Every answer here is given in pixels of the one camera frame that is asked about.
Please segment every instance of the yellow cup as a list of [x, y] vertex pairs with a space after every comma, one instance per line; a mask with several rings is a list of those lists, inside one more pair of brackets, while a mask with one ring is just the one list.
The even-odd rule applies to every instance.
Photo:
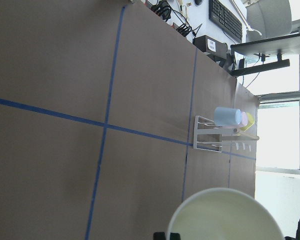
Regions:
[[242, 131], [248, 130], [256, 122], [254, 117], [249, 112], [246, 112], [246, 116], [248, 117], [248, 124], [246, 126], [240, 127], [240, 130]]

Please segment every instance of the white label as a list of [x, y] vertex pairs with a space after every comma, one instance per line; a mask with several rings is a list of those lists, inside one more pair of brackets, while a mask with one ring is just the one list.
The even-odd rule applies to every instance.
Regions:
[[208, 49], [215, 52], [216, 51], [216, 43], [210, 39], [207, 39], [208, 42]]

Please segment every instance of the white bowl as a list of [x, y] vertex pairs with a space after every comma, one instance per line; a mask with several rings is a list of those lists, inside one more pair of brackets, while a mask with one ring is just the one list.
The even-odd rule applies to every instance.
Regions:
[[181, 240], [283, 240], [270, 213], [251, 196], [230, 188], [211, 188], [186, 199], [166, 233]]

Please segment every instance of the white wall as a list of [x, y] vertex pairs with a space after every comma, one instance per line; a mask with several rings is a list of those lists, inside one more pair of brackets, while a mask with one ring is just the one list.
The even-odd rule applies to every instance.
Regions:
[[284, 236], [296, 236], [300, 219], [300, 175], [256, 171], [255, 199], [275, 218]]

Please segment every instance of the white bowl rim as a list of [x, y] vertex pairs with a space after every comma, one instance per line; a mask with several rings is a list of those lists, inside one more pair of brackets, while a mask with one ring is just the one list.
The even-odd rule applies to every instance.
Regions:
[[172, 218], [171, 218], [171, 220], [169, 222], [168, 229], [167, 229], [167, 232], [166, 232], [166, 239], [167, 240], [170, 239], [170, 233], [171, 233], [171, 230], [172, 230], [172, 226], [173, 226], [173, 224], [175, 222], [175, 219], [176, 219], [177, 215], [179, 214], [179, 212], [186, 205], [188, 205], [190, 202], [192, 202], [194, 199], [196, 199], [198, 196], [201, 196], [201, 195], [204, 195], [204, 194], [208, 194], [208, 193], [212, 193], [212, 192], [229, 192], [229, 193], [235, 193], [235, 194], [241, 195], [242, 197], [245, 197], [247, 199], [250, 199], [250, 200], [254, 201], [259, 207], [261, 207], [266, 213], [268, 213], [269, 217], [271, 218], [271, 220], [273, 221], [273, 223], [276, 225], [277, 229], [280, 231], [280, 233], [282, 235], [282, 239], [284, 239], [283, 234], [282, 234], [282, 232], [281, 232], [281, 230], [280, 230], [280, 228], [279, 228], [276, 220], [274, 219], [274, 217], [269, 213], [269, 211], [262, 204], [260, 204], [257, 200], [255, 200], [252, 196], [250, 196], [250, 195], [248, 195], [248, 194], [246, 194], [246, 193], [244, 193], [242, 191], [233, 189], [233, 188], [214, 187], [214, 188], [208, 188], [208, 189], [199, 191], [199, 192], [191, 195], [190, 197], [188, 197], [186, 200], [184, 200], [179, 205], [179, 207], [173, 213]]

